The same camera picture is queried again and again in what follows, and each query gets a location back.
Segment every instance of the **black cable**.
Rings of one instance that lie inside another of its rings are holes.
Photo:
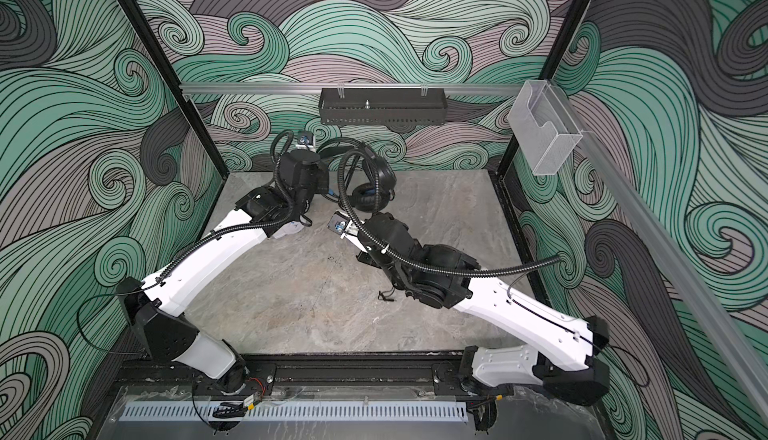
[[[334,202],[334,203],[338,203],[339,202],[338,198],[333,196],[333,195],[331,195],[330,193],[323,193],[322,197],[324,199],[328,200],[329,202]]]
[[[538,318],[540,318],[540,319],[542,319],[542,320],[545,320],[545,321],[548,321],[548,322],[552,323],[552,325],[555,325],[555,326],[558,326],[558,327],[562,328],[563,330],[565,330],[566,332],[570,333],[571,335],[577,335],[577,333],[576,333],[574,330],[571,330],[571,329],[569,329],[569,328],[567,328],[567,327],[564,327],[564,326],[560,325],[559,323],[557,323],[556,321],[552,321],[552,320],[548,319],[547,317],[545,317],[545,316],[543,316],[543,315],[541,315],[541,314],[537,313],[536,311],[533,311],[533,310],[529,309],[527,306],[523,305],[523,304],[522,304],[522,303],[520,303],[519,301],[517,301],[517,300],[513,300],[512,302],[513,302],[515,305],[517,305],[517,306],[519,306],[519,307],[523,308],[524,310],[528,310],[529,312],[533,313],[533,314],[534,314],[534,315],[536,315]],[[602,353],[602,352],[603,352],[603,350],[604,350],[606,347],[608,347],[608,346],[609,346],[609,345],[606,345],[606,346],[604,346],[604,347],[600,348],[599,346],[595,345],[594,343],[592,343],[592,342],[591,342],[591,341],[589,341],[588,339],[585,339],[585,338],[584,338],[584,337],[583,337],[581,334],[578,334],[578,336],[579,336],[579,338],[580,338],[580,339],[582,339],[582,340],[584,340],[585,342],[589,343],[590,345],[592,345],[592,348],[594,348],[594,349],[596,349],[596,350],[598,351],[597,353],[595,353],[595,355],[596,355],[596,356],[597,356],[597,355],[600,355],[600,353]],[[645,387],[647,387],[648,385],[650,385],[650,373],[648,373],[648,369],[647,369],[647,368],[645,368],[645,365],[643,365],[643,362],[641,362],[641,361],[640,361],[640,359],[638,358],[638,356],[636,356],[634,353],[630,352],[628,349],[622,349],[622,348],[621,348],[621,347],[619,347],[619,346],[614,346],[614,345],[611,345],[611,346],[610,346],[610,348],[611,348],[611,349],[614,349],[614,350],[620,350],[620,351],[622,351],[622,352],[626,353],[627,355],[629,355],[630,357],[632,357],[632,358],[633,358],[633,359],[634,359],[634,360],[635,360],[635,361],[638,363],[638,365],[640,366],[640,368],[643,368],[643,372],[645,372],[645,377],[647,378],[647,380],[645,381],[645,383],[642,383],[642,384],[640,384],[640,383],[637,383],[637,382],[634,380],[634,378],[632,378],[632,375],[630,375],[630,374],[629,374],[629,373],[628,373],[626,370],[624,370],[623,368],[619,368],[619,370],[621,370],[621,372],[622,372],[622,373],[624,373],[624,374],[627,376],[627,378],[629,378],[630,382],[632,382],[632,383],[633,383],[635,386],[637,386],[637,387],[640,387],[640,388],[645,388]]]
[[[320,147],[317,149],[317,152],[320,153],[322,150],[330,147],[331,145],[336,145],[337,143],[349,143],[350,145],[356,148],[362,148],[366,145],[359,139],[347,138],[347,137],[331,138],[322,142],[322,145],[320,145]]]
[[[272,144],[270,145],[270,158],[272,158],[272,163],[277,163],[277,156],[275,155],[275,148],[277,147],[277,143],[280,141],[281,138],[283,138],[285,135],[288,136],[288,139],[286,140],[285,145],[283,145],[282,151],[280,151],[280,155],[284,155],[288,148],[290,148],[291,144],[293,143],[293,132],[289,129],[283,129],[280,133],[277,133],[277,136],[272,140]]]
[[[195,250],[199,249],[201,246],[205,245],[208,242],[211,242],[213,240],[216,240],[218,238],[221,238],[224,235],[228,235],[233,232],[239,232],[241,230],[269,228],[271,226],[282,226],[285,223],[289,222],[290,218],[293,216],[293,210],[296,204],[293,202],[293,197],[288,193],[288,190],[286,189],[285,185],[283,185],[283,180],[280,178],[279,171],[280,171],[281,159],[282,159],[282,154],[280,155],[280,157],[277,157],[277,161],[275,162],[274,179],[275,179],[275,186],[277,187],[278,192],[280,193],[280,195],[283,196],[286,203],[288,203],[288,210],[283,216],[281,216],[279,219],[271,220],[267,222],[241,223],[239,225],[227,226],[225,228],[222,228],[221,230],[216,230],[215,232],[208,234],[207,236],[197,240],[197,242],[190,245],[189,248],[187,248],[184,251],[184,253],[182,253],[173,261],[168,263],[168,266],[166,266],[165,269],[160,273],[160,276],[157,278],[157,280],[163,281],[167,279],[168,276],[170,276],[170,273],[173,272],[174,269],[181,262],[187,259],[189,255],[195,252]]]
[[[350,158],[354,155],[362,155],[362,152],[360,150],[351,149],[350,151],[344,153],[344,156],[341,158],[341,163],[339,164],[339,171],[337,172],[337,179],[339,183],[342,183],[344,181],[344,170],[346,168],[347,162],[349,162]],[[364,161],[369,161],[369,159],[365,156],[363,156]],[[372,166],[371,163],[369,163],[369,168],[371,168],[372,171],[376,171],[376,166]],[[372,175],[373,176],[373,194],[378,197],[380,185],[379,185],[379,175]],[[432,265],[427,265],[426,263],[422,262],[416,262],[413,260],[410,260],[406,258],[405,256],[401,255],[399,252],[397,252],[394,249],[390,249],[389,245],[383,241],[381,241],[379,238],[375,237],[373,234],[371,234],[370,230],[368,230],[367,227],[363,224],[363,222],[360,220],[360,217],[355,213],[355,209],[352,207],[350,202],[350,197],[346,194],[345,191],[339,191],[340,195],[340,205],[346,213],[350,216],[351,220],[354,222],[355,225],[357,225],[358,231],[365,234],[367,238],[369,238],[377,247],[382,249],[382,253],[386,253],[387,255],[391,256],[393,259],[397,260],[398,262],[401,262],[404,265],[411,266],[412,268],[415,268],[417,270],[421,270],[422,272],[427,273],[436,273],[438,275],[454,275],[454,276],[461,276],[466,278],[492,278],[492,277],[498,277],[498,276],[506,276],[506,275],[517,275],[519,273],[525,273],[525,272],[532,272],[533,270],[540,269],[544,266],[553,265],[554,263],[561,262],[561,258],[559,256],[551,256],[549,258],[539,260],[538,262],[530,262],[525,265],[518,265],[518,266],[510,266],[507,268],[501,268],[501,269],[494,269],[494,270],[454,270],[454,269],[447,269],[442,267],[435,267]]]
[[[197,411],[197,405],[194,402],[194,386],[195,386],[195,380],[194,380],[194,377],[192,377],[192,386],[190,388],[190,396],[192,397],[192,408],[194,409],[194,412],[197,414],[197,417],[200,419],[202,423],[207,425],[208,428],[210,428],[214,432],[218,433],[219,429],[209,424],[208,421],[205,418],[203,418],[200,412]]]
[[[482,407],[484,405],[487,405],[488,403],[495,402],[496,400],[501,400],[501,398],[499,397],[501,396],[500,395],[491,396],[491,397],[485,398],[485,400],[481,400],[480,402],[472,403],[471,405],[469,404],[472,402],[472,400],[469,400],[467,401],[467,410],[474,410],[477,407]]]
[[[392,288],[387,292],[379,290],[378,298],[379,300],[382,300],[382,301],[395,301],[395,299],[392,298],[392,295],[394,294],[395,294],[395,286],[393,285]]]
[[[624,373],[624,374],[627,376],[627,378],[629,378],[629,381],[630,381],[630,382],[632,382],[632,383],[633,383],[635,386],[637,386],[637,387],[640,387],[640,388],[645,388],[645,387],[647,387],[648,385],[650,385],[650,373],[648,373],[648,369],[647,369],[647,368],[645,368],[645,365],[643,365],[643,362],[641,362],[641,361],[640,361],[640,359],[638,358],[638,356],[637,356],[637,355],[635,355],[634,353],[630,352],[628,349],[622,349],[621,347],[619,347],[619,346],[616,346],[616,345],[611,345],[611,346],[610,346],[610,348],[611,348],[611,349],[614,349],[614,350],[619,350],[620,352],[624,352],[624,353],[626,353],[627,355],[629,355],[630,357],[632,357],[632,358],[633,358],[633,359],[634,359],[634,360],[635,360],[635,361],[638,363],[638,365],[640,366],[640,368],[643,368],[643,372],[645,372],[645,377],[646,377],[646,380],[645,380],[645,382],[644,382],[644,383],[637,383],[637,382],[634,380],[634,378],[632,378],[632,375],[630,375],[630,374],[629,374],[627,371],[625,371],[623,368],[619,368],[619,370],[621,370],[621,371],[622,371],[622,372],[623,372],[623,373]],[[598,354],[600,354],[600,353],[602,353],[602,352],[603,352],[603,349],[598,349]]]
[[[88,337],[87,337],[87,336],[85,336],[85,330],[83,330],[83,325],[82,325],[82,323],[81,323],[81,321],[80,321],[80,314],[81,314],[81,312],[82,312],[82,310],[83,310],[83,307],[84,307],[84,306],[85,306],[85,305],[86,305],[86,304],[87,304],[89,301],[91,301],[91,300],[100,299],[100,298],[104,298],[104,297],[107,297],[107,296],[114,298],[114,297],[118,297],[118,296],[128,296],[128,295],[133,295],[134,293],[137,293],[137,292],[139,292],[139,291],[147,291],[147,290],[149,290],[150,288],[153,288],[153,287],[155,287],[155,286],[158,286],[158,284],[159,284],[159,283],[160,283],[160,282],[159,282],[159,281],[157,281],[157,282],[153,283],[152,285],[149,285],[149,286],[148,286],[147,288],[145,288],[145,289],[139,289],[139,290],[129,291],[128,293],[100,293],[99,295],[93,295],[93,296],[91,296],[91,297],[89,297],[89,298],[87,298],[87,299],[83,300],[83,302],[82,302],[82,303],[80,304],[80,306],[78,307],[77,311],[75,311],[75,313],[74,313],[74,322],[75,322],[75,323],[77,324],[77,326],[78,326],[78,333],[80,333],[80,336],[81,336],[81,337],[83,337],[83,340],[85,340],[85,342],[86,342],[86,343],[88,343],[88,345],[89,345],[89,346],[91,346],[91,348],[94,348],[94,349],[97,349],[97,350],[101,350],[102,352],[113,353],[113,354],[115,354],[115,355],[143,355],[144,353],[146,353],[144,350],[142,350],[142,351],[140,351],[140,352],[116,352],[116,351],[114,351],[114,350],[109,350],[109,349],[102,349],[100,346],[97,346],[97,345],[95,345],[95,344],[94,344],[94,343],[93,343],[91,340],[89,340],[89,339],[88,339]]]
[[[350,189],[350,184],[352,183],[352,175],[355,174],[355,169],[357,168],[357,163],[359,163],[360,160],[355,158],[355,161],[352,162],[352,167],[350,168],[350,171],[346,174],[346,179],[344,180],[344,188]]]

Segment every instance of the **marble surface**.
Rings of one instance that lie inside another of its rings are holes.
[[[408,224],[423,245],[453,245],[489,269],[520,264],[485,171],[397,176],[397,196],[385,211]],[[208,228],[269,178],[269,173],[230,176]],[[522,343],[486,321],[429,308],[402,291],[396,292],[394,302],[378,300],[379,290],[389,290],[389,280],[380,270],[357,262],[358,250],[326,228],[338,208],[316,196],[308,213],[314,226],[268,239],[243,254],[195,298],[187,319],[243,353],[499,348]],[[532,295],[525,278],[515,288]]]

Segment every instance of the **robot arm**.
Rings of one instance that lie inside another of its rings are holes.
[[[300,145],[283,153],[280,160],[280,185],[295,205],[286,223],[282,223],[286,200],[269,185],[261,186],[240,199],[204,242],[181,257],[169,275],[162,274],[163,268],[142,281],[126,279],[118,285],[126,320],[155,361],[176,361],[195,368],[214,380],[222,392],[235,393],[242,388],[247,373],[243,358],[225,341],[198,330],[184,318],[184,311],[216,275],[248,249],[269,237],[302,230],[300,219],[308,212],[313,196],[328,190],[327,167],[314,151],[313,142],[304,139],[300,134]],[[394,186],[393,181],[384,184],[387,190]],[[262,222],[276,226],[232,229],[233,225]],[[463,358],[471,359],[471,369],[466,377],[478,390],[512,383],[543,386],[555,396],[581,405],[591,405],[608,391],[608,367],[595,358],[608,343],[608,326],[601,319],[572,318],[498,278],[461,278],[395,261],[387,254],[390,246],[399,255],[422,264],[449,270],[481,269],[475,259],[451,246],[422,246],[408,234],[407,225],[391,214],[374,214],[364,228],[386,241],[384,250],[377,249],[365,235],[358,235],[345,213],[336,212],[329,228],[360,250],[359,261],[380,268],[392,286],[404,290],[406,296],[436,309],[453,308],[477,316],[527,342],[513,349],[468,348]],[[224,233],[216,236],[218,231]]]
[[[400,253],[449,269],[481,269],[472,257],[447,245],[420,245],[408,227],[388,213],[366,227]],[[475,348],[472,376],[485,386],[543,386],[555,396],[591,405],[608,392],[608,366],[596,355],[608,344],[608,325],[598,317],[577,319],[549,308],[498,278],[458,278],[421,272],[395,262],[359,235],[347,214],[336,212],[328,228],[354,244],[357,259],[382,269],[395,289],[433,308],[453,308],[489,321],[524,342],[511,349]]]

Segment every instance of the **black metal post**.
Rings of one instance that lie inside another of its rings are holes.
[[[174,99],[176,99],[181,112],[187,118],[187,121],[195,133],[197,133],[200,142],[203,143],[205,151],[208,152],[208,156],[214,162],[219,174],[222,178],[226,179],[230,172],[224,163],[224,158],[221,157],[214,140],[210,137],[210,134],[208,134],[203,119],[200,118],[200,114],[197,112],[194,104],[190,100],[184,99],[184,95],[179,88],[181,81],[176,75],[174,68],[170,65],[170,61],[168,61],[168,58],[166,58],[163,53],[158,38],[152,33],[149,22],[147,22],[147,18],[141,12],[139,4],[136,0],[118,0],[118,3],[120,3],[120,8],[123,9],[123,12],[128,17],[128,21],[133,26],[134,30],[136,30],[139,40],[141,40],[144,47],[147,49],[150,59],[158,68],[160,76],[168,85],[170,92],[174,95]]]
[[[507,193],[507,188],[504,186],[502,178],[491,171],[488,172],[488,175],[491,177],[491,184],[496,192],[498,202],[502,206],[504,219],[507,220],[509,232],[512,234],[512,241],[518,251],[518,255],[520,255],[522,264],[524,265],[525,263],[533,262],[534,258],[528,247],[528,241],[523,235],[523,230],[518,221],[518,217],[514,214],[512,201],[509,199],[509,193]],[[528,273],[528,283],[531,285],[534,298],[545,305],[550,305],[549,295],[547,295],[547,290],[544,289],[544,282],[542,281],[542,276],[538,274],[538,271],[534,270],[533,272]]]
[[[591,0],[571,1],[571,7],[565,15],[565,21],[558,32],[557,38],[554,39],[552,50],[550,50],[549,56],[547,56],[547,61],[544,62],[542,72],[538,76],[539,80],[552,80],[554,78],[554,74],[558,71],[563,55],[565,55],[565,51],[571,44],[571,40],[581,24],[581,19],[584,18],[584,14],[587,12],[590,1]]]

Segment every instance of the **black motor housing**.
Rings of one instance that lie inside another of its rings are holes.
[[[408,225],[395,219],[390,213],[373,215],[366,221],[365,227],[372,235],[388,244],[389,249],[394,249],[412,261],[447,269],[480,269],[477,260],[452,246],[422,246],[408,233]],[[423,272],[394,260],[387,253],[382,253],[381,248],[362,231],[359,238],[360,243],[368,250],[370,259],[384,271],[392,286],[406,291],[406,296],[436,309],[451,308],[472,296],[469,291],[469,278]]]

